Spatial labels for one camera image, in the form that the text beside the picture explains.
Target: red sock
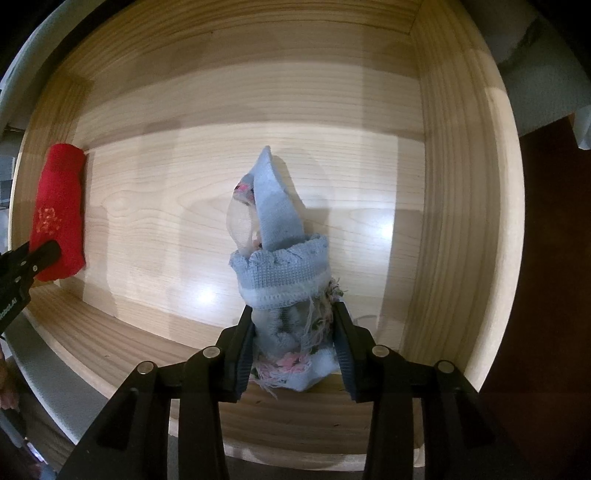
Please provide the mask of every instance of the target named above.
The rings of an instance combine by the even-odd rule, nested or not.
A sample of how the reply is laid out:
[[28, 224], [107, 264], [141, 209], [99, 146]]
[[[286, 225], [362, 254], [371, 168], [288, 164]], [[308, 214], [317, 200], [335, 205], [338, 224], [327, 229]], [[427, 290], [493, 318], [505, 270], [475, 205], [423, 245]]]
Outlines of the red sock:
[[49, 149], [37, 188], [29, 251], [49, 240], [60, 245], [60, 259], [39, 272], [41, 281], [67, 278], [84, 267], [80, 172], [86, 157], [74, 145], [57, 144]]

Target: dark brown floor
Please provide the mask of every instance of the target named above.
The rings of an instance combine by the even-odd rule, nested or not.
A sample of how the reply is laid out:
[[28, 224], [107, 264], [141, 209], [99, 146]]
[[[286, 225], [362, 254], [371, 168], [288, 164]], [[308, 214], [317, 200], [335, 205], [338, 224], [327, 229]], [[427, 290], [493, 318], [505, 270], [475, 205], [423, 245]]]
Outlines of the dark brown floor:
[[[577, 148], [567, 119], [522, 137], [521, 149], [523, 260], [482, 392], [535, 470], [567, 478], [591, 457], [591, 151]], [[569, 480], [591, 478], [574, 471]]]

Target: metal rivet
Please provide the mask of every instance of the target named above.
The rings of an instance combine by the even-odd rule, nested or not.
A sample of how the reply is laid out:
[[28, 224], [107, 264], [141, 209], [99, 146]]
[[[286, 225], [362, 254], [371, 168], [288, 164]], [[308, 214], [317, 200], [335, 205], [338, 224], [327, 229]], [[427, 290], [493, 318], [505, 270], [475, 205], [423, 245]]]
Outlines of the metal rivet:
[[440, 372], [443, 372], [445, 374], [451, 374], [456, 369], [456, 367], [453, 366], [453, 363], [448, 362], [447, 360], [439, 362], [437, 364], [437, 368]]
[[205, 358], [216, 358], [222, 351], [216, 346], [208, 346], [203, 349]]
[[152, 362], [141, 362], [138, 365], [138, 373], [145, 375], [149, 374], [154, 369], [154, 364]]
[[385, 345], [376, 345], [371, 349], [371, 352], [380, 358], [388, 356], [390, 354], [390, 349]]

